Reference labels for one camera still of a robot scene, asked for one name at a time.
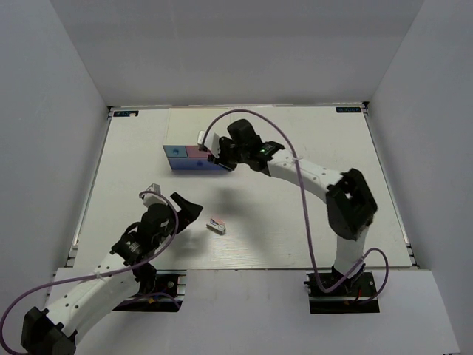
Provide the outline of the pink drawer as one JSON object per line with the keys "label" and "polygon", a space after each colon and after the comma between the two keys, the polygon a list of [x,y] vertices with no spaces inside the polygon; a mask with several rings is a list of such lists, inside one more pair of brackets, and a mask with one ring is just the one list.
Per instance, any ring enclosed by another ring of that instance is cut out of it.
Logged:
{"label": "pink drawer", "polygon": [[200,150],[198,146],[186,146],[186,154],[191,159],[206,159],[209,156],[208,151]]}

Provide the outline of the light blue small drawer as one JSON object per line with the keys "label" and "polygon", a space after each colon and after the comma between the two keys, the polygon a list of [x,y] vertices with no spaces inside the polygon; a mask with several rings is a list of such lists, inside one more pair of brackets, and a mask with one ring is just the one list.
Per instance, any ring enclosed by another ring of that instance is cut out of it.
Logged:
{"label": "light blue small drawer", "polygon": [[167,158],[187,158],[186,146],[163,145]]}

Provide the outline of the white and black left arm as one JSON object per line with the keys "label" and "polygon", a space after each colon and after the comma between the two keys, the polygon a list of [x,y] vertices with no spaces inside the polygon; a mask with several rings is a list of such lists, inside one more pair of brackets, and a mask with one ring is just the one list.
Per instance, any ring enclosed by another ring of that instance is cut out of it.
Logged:
{"label": "white and black left arm", "polygon": [[21,346],[28,354],[73,354],[93,326],[131,297],[156,292],[157,270],[151,261],[201,214],[203,207],[178,193],[165,199],[148,189],[140,193],[146,206],[86,279],[45,309],[24,316]]}

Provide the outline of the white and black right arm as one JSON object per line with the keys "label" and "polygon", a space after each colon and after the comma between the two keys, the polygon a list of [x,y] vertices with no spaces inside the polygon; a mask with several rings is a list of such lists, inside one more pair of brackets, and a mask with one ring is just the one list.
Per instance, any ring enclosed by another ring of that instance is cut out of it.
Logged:
{"label": "white and black right arm", "polygon": [[298,158],[288,144],[263,141],[246,119],[230,124],[228,133],[228,138],[199,133],[197,144],[208,152],[210,162],[229,171],[246,164],[255,172],[302,187],[326,204],[328,223],[337,236],[333,284],[339,293],[352,294],[361,284],[364,244],[378,211],[363,174],[357,169],[338,172]]}

